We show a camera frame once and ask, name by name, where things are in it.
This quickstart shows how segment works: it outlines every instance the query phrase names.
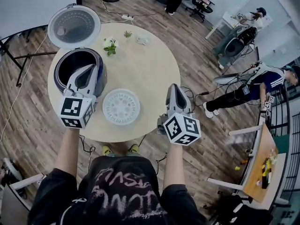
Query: yellow shoe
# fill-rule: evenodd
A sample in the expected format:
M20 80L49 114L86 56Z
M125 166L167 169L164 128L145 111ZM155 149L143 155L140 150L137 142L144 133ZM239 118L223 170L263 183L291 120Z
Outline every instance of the yellow shoe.
M131 148L128 150L128 152L132 153L140 153L140 148L138 145L134 144L131 146Z
M113 152L111 151L111 149L109 147L107 147L107 146L102 147L102 155L103 156L107 156L110 153L113 153Z

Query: green leaves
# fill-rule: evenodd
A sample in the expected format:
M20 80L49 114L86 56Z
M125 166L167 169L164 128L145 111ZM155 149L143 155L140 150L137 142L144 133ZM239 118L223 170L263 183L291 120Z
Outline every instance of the green leaves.
M129 38L129 37L131 37L131 35L132 35L132 32L127 32L127 31L125 31L124 32L124 37L126 37L126 38Z
M116 40L112 39L112 40L110 40L111 45L103 48L103 50L107 52L107 56L116 54L117 46L115 45L115 42L116 42Z

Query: rice cooker lid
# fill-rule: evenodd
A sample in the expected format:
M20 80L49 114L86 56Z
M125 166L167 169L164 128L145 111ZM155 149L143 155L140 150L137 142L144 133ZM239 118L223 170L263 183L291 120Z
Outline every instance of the rice cooker lid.
M64 49L85 47L101 29L99 16L92 9L74 5L58 11L48 25L48 36L54 45Z

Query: white sneaker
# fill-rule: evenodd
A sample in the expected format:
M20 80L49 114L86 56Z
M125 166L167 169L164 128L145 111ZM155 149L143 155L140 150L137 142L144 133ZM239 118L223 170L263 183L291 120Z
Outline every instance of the white sneaker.
M165 8L165 11L167 11L167 8ZM168 13L170 16L173 16L174 13Z
M218 64L219 64L219 68L221 69L221 70L223 70L224 69L224 66L218 61Z
M220 110L216 109L216 110L213 111L213 113L214 113L216 116L218 116L218 115L220 114Z
M208 118L212 118L214 115L213 115L212 112L210 112L210 111L207 110L206 104L207 104L207 102L203 103L203 107L204 107L204 110L205 110L205 115L206 115L206 117L208 117Z

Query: round wooden table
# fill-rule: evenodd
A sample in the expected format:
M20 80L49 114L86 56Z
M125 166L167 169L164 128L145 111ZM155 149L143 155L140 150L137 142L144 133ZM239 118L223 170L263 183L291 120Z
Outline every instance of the round wooden table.
M133 35L125 38L125 31L131 31ZM135 37L140 33L150 38L147 45L136 43ZM108 57L103 50L103 40L110 36L120 46L116 48L115 55ZM178 65L169 48L150 32L124 23L102 24L99 36L88 48L102 57L107 69L107 84L97 99L95 113L80 134L96 141L117 143L138 138L156 129L158 117L166 112L165 100L169 86L172 83L180 85ZM48 75L48 93L55 111L62 93L54 83L53 73L56 64L67 52L69 50L59 49ZM140 114L129 125L114 125L106 120L102 112L104 97L116 88L131 90L140 99Z

